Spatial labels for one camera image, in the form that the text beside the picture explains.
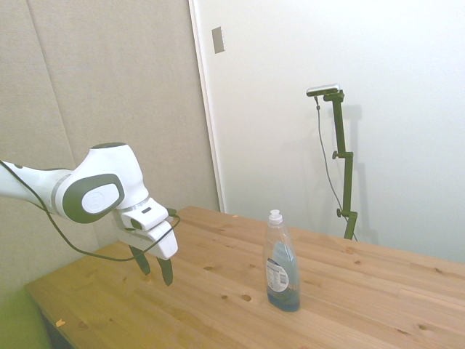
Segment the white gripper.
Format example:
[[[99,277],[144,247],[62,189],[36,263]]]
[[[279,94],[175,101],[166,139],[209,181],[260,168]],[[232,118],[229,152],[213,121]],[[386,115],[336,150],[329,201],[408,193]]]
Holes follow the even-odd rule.
[[[150,264],[143,252],[147,249],[150,254],[157,257],[163,281],[165,285],[170,286],[174,279],[170,258],[178,251],[177,240],[170,222],[162,220],[154,228],[140,230],[135,228],[130,221],[127,224],[124,223],[123,218],[126,216],[118,210],[114,210],[112,216],[118,227],[116,231],[118,239],[130,246],[130,251],[139,269],[146,276],[151,272]]]

